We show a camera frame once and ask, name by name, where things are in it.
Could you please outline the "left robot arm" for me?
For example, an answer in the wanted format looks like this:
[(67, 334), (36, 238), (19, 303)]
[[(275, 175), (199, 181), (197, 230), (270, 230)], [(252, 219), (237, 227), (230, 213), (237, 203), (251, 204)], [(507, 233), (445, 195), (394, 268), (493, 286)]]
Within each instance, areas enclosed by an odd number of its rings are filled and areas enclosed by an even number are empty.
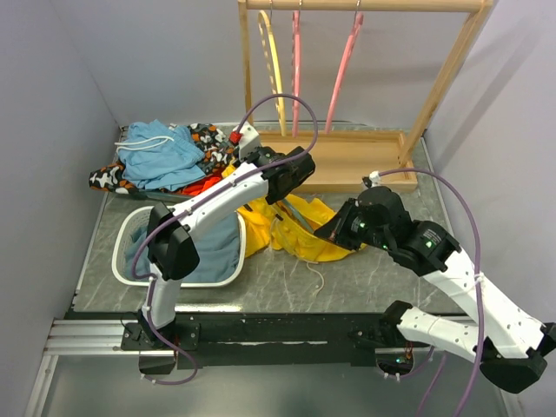
[(138, 314), (146, 343), (160, 349), (172, 341), (179, 290), (200, 263), (196, 243), (253, 200), (265, 198), (273, 204), (284, 199), (314, 170), (312, 156), (302, 147), (287, 155), (258, 147), (207, 191), (173, 208), (159, 203), (151, 209), (147, 237), (132, 263), (132, 275), (148, 281)]

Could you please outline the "yellow shorts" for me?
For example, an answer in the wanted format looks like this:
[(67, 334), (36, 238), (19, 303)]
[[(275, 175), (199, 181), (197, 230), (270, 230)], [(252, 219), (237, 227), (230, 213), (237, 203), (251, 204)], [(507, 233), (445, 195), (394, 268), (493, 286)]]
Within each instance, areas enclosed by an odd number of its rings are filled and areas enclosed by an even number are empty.
[[(306, 201), (290, 194), (286, 199), (305, 217), (314, 231), (335, 215), (318, 198)], [(246, 224), (247, 257), (266, 248), (285, 250), (309, 262), (339, 261), (353, 253), (309, 234), (282, 202), (269, 205), (264, 198), (258, 198), (240, 207), (237, 212)]]

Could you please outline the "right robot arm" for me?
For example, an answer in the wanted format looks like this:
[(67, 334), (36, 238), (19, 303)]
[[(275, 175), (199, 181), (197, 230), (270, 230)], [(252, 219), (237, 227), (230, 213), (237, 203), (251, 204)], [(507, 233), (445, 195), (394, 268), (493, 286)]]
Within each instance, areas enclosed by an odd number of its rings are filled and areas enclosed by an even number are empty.
[(438, 223), (412, 219), (391, 189), (370, 188), (347, 199), (314, 236), (351, 251), (364, 245), (385, 250), (394, 263), (441, 290), (473, 320), (464, 325), (395, 301), (370, 332), (373, 340), (394, 347), (420, 342), (477, 361), (490, 382), (511, 394), (529, 388), (544, 373), (546, 356), (555, 349), (554, 323), (533, 318), (483, 274), (475, 274), (457, 240)]

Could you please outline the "green hanger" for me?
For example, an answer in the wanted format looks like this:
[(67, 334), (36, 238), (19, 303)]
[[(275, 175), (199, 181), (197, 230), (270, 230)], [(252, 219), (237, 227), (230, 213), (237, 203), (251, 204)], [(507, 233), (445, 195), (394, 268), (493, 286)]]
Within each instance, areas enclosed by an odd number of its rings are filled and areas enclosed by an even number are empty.
[(286, 199), (282, 201), (283, 206), (289, 211), (289, 213), (296, 219), (296, 221), (309, 233), (313, 234), (314, 229), (310, 223), (305, 219), (305, 217)]

